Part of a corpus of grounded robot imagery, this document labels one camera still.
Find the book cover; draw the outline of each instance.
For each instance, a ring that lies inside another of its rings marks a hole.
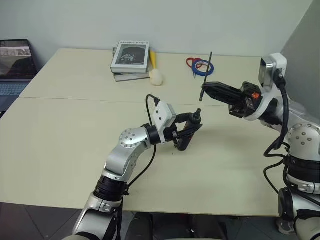
[[[148,41],[122,40],[118,43],[110,68],[113,73],[145,73],[148,58]]]

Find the gray wall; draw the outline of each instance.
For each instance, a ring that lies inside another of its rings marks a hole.
[[[286,43],[288,95],[320,119],[320,0],[314,0]]]
[[[0,39],[58,48],[150,40],[158,52],[264,56],[283,49],[312,0],[0,0]]]

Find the blue tape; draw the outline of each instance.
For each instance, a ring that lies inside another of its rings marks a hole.
[[[196,74],[196,75],[199,75],[199,76],[202,76],[202,77],[205,77],[206,76],[206,72],[205,71],[199,71],[196,66],[198,64],[205,64],[205,65],[208,65],[209,64],[209,61],[207,60],[196,60],[192,63],[192,71]],[[210,62],[210,69],[208,71],[208,76],[213,74],[214,73],[214,70],[215,70],[215,67],[214,65]]]

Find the beige tabletop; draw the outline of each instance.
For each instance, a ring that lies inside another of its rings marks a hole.
[[[177,113],[197,108],[173,107]],[[189,148],[160,145],[124,198],[124,210],[277,216],[278,196],[263,169],[279,159],[263,152],[279,134],[230,116],[226,106],[201,108],[203,127]],[[147,122],[143,103],[18,98],[0,120],[0,202],[82,208],[120,133]],[[152,152],[141,155],[132,177]],[[269,176],[277,188],[284,186],[282,167]]]
[[[157,54],[157,68],[164,75],[162,86],[149,79],[115,82],[110,71],[112,52],[62,48],[21,94],[24,98],[53,98],[143,103],[153,94],[171,104],[225,106],[205,96],[199,102],[203,76],[193,77],[188,57],[208,60],[208,55]],[[240,88],[244,81],[258,83],[259,57],[212,56],[215,67],[208,82]]]

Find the robotic arm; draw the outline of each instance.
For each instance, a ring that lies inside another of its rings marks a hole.
[[[146,104],[151,124],[148,97],[152,97],[156,104],[153,113],[155,125],[145,124],[121,133],[117,146],[106,159],[95,190],[90,194],[73,228],[73,236],[65,240],[112,240],[116,231],[116,239],[121,240],[123,196],[128,195],[129,186],[137,179],[127,184],[139,156],[152,145],[170,141],[174,142],[178,150],[184,151],[195,132],[202,127],[201,109],[195,113],[176,115],[170,104],[148,95]],[[184,129],[178,131],[176,124],[184,122]]]
[[[288,141],[279,214],[294,221],[301,240],[320,240],[320,124],[305,108],[288,100],[285,90],[287,60],[280,53],[263,57],[260,63],[261,87],[244,82],[241,89],[220,82],[208,82],[202,89],[213,99],[229,104],[229,114],[248,121],[260,120],[281,132],[264,153],[265,157]]]

